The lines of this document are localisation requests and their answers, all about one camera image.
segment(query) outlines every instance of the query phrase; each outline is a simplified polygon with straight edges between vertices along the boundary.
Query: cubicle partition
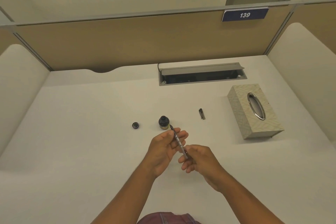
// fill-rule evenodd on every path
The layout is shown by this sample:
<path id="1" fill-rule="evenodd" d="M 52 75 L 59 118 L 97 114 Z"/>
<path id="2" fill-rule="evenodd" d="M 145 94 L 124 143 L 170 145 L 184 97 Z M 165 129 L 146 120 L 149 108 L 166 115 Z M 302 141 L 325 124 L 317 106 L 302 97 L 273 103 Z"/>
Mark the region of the cubicle partition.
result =
<path id="1" fill-rule="evenodd" d="M 262 20 L 221 21 L 227 8 L 262 6 L 12 24 L 0 29 L 0 51 L 21 43 L 49 70 L 106 72 L 128 65 L 268 54 L 288 25 L 299 22 L 336 53 L 335 0 L 266 4 L 269 11 Z"/>
<path id="2" fill-rule="evenodd" d="M 270 52 L 278 39 L 289 25 L 299 22 L 316 36 L 326 47 L 336 53 L 336 1 L 326 3 L 298 4 L 290 18 L 279 31 L 269 50 Z"/>

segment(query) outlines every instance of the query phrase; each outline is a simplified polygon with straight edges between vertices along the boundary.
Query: white desk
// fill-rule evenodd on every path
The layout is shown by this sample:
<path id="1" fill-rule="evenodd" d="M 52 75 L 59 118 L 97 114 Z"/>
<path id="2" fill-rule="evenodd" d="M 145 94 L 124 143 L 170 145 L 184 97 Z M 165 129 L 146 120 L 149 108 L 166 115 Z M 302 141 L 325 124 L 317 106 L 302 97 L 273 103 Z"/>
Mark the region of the white desk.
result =
<path id="1" fill-rule="evenodd" d="M 162 132 L 162 115 L 189 132 L 188 144 L 209 146 L 285 223 L 335 223 L 336 150 L 266 56 L 161 68 L 229 62 L 240 62 L 248 79 L 159 86 L 156 64 L 51 72 L 0 158 L 1 223 L 92 221 Z M 285 128 L 269 141 L 242 139 L 226 97 L 248 83 L 260 84 Z M 203 224 L 238 223 L 224 197 L 196 172 L 182 172 L 177 157 L 141 217 L 172 211 Z"/>

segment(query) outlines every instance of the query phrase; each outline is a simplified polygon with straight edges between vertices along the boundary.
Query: finger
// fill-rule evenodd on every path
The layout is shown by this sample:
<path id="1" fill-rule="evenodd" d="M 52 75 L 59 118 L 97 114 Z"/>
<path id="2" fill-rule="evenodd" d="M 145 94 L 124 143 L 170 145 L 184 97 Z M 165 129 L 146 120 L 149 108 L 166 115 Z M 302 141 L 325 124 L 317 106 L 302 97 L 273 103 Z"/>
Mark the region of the finger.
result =
<path id="1" fill-rule="evenodd" d="M 192 160 L 187 160 L 186 162 L 184 162 L 181 166 L 182 170 L 186 170 L 189 166 L 191 166 L 193 164 Z"/>
<path id="2" fill-rule="evenodd" d="M 186 170 L 185 170 L 185 172 L 187 173 L 187 174 L 189 174 L 190 172 L 192 172 L 192 171 L 194 171 L 195 170 L 195 164 L 192 164 L 191 166 L 189 166 Z"/>
<path id="3" fill-rule="evenodd" d="M 187 150 L 188 154 L 197 162 L 197 160 L 202 157 L 202 154 L 190 146 L 191 145 L 187 145 L 185 149 Z"/>
<path id="4" fill-rule="evenodd" d="M 166 136 L 162 139 L 162 143 L 166 146 L 170 144 L 174 139 L 174 132 L 169 130 L 166 132 Z"/>
<path id="5" fill-rule="evenodd" d="M 175 133 L 178 134 L 181 131 L 181 129 L 180 128 L 174 128 L 174 131 L 175 131 Z"/>
<path id="6" fill-rule="evenodd" d="M 189 134 L 185 130 L 177 133 L 177 137 L 179 138 L 181 143 L 188 137 L 188 135 Z M 175 149 L 179 144 L 177 143 L 176 140 L 173 140 L 170 145 L 172 149 Z"/>
<path id="7" fill-rule="evenodd" d="M 179 159 L 178 159 L 178 162 L 179 163 L 183 163 L 183 162 L 185 162 L 187 159 L 184 157 L 184 155 L 182 155 L 181 157 L 179 157 Z"/>

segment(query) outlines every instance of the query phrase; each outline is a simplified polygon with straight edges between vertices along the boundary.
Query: number plate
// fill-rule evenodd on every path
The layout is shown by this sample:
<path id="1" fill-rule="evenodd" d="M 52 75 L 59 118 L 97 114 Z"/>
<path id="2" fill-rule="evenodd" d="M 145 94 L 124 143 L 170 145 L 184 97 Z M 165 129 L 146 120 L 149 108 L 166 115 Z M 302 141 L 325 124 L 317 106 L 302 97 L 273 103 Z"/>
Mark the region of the number plate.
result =
<path id="1" fill-rule="evenodd" d="M 222 21 L 245 21 L 265 18 L 268 7 L 252 9 L 225 10 Z"/>

